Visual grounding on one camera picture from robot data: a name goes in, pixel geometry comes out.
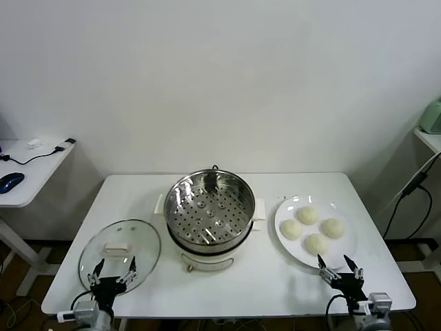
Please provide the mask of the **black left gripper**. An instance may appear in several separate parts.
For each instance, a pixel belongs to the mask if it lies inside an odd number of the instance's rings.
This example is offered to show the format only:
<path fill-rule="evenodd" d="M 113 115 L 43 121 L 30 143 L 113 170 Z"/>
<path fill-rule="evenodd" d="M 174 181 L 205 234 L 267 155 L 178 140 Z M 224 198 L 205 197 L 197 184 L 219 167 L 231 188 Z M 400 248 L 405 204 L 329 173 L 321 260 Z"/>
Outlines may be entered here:
<path fill-rule="evenodd" d="M 101 259 L 92 273 L 88 274 L 88 281 L 92 294 L 99 305 L 113 305 L 115 298 L 125 293 L 126 286 L 136 278 L 136 259 L 132 257 L 128 271 L 120 277 L 99 278 L 104 263 L 105 259 Z"/>

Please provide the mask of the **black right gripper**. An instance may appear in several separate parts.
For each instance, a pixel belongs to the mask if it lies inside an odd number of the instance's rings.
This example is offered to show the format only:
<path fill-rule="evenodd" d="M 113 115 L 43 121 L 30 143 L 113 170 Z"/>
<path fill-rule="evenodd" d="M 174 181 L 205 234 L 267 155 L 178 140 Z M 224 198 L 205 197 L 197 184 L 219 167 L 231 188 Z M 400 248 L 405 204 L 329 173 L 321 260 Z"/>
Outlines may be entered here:
<path fill-rule="evenodd" d="M 352 273 L 337 273 L 328 268 L 323 258 L 318 254 L 319 275 L 323 281 L 330 283 L 331 287 L 339 290 L 350 302 L 366 301 L 362 287 L 364 285 L 363 269 L 347 255 L 344 259 Z"/>

